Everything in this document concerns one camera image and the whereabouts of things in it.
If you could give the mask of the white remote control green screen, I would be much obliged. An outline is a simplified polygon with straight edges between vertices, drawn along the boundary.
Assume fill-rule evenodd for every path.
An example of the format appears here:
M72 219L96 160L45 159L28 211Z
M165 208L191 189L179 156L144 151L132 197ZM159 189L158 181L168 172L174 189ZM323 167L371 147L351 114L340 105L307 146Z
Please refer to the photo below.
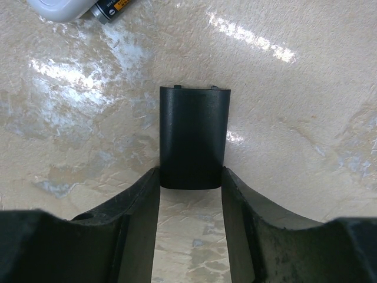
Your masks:
M27 3L43 18L59 23L73 21L92 6L96 0L27 0Z

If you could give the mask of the black remote battery cover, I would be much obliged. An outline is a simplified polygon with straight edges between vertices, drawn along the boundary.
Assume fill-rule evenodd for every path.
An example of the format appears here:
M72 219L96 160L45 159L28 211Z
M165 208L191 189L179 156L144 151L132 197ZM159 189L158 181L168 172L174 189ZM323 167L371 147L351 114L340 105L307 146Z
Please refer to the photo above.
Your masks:
M231 91L160 87L160 185L207 190L221 186Z

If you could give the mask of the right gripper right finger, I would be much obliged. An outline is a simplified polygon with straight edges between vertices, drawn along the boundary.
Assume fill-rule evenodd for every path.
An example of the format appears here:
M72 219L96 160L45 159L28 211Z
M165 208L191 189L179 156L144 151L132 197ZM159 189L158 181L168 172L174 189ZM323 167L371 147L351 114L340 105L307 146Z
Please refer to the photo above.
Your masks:
M233 282L375 282L376 219L321 223L295 214L222 172Z

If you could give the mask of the battery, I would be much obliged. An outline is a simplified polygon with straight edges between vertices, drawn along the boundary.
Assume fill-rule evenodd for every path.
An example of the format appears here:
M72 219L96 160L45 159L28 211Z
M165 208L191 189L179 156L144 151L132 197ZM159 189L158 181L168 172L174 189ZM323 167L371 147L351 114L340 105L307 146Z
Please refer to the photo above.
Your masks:
M90 12L101 24L107 24L136 2L136 0L99 0L90 8Z

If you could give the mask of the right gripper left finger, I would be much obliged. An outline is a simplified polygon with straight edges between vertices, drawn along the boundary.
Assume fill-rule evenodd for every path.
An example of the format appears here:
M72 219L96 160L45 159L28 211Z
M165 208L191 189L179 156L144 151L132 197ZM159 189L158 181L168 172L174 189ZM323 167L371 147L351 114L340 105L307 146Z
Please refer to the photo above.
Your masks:
M5 210L1 281L150 282L159 203L153 168L69 221L43 210Z

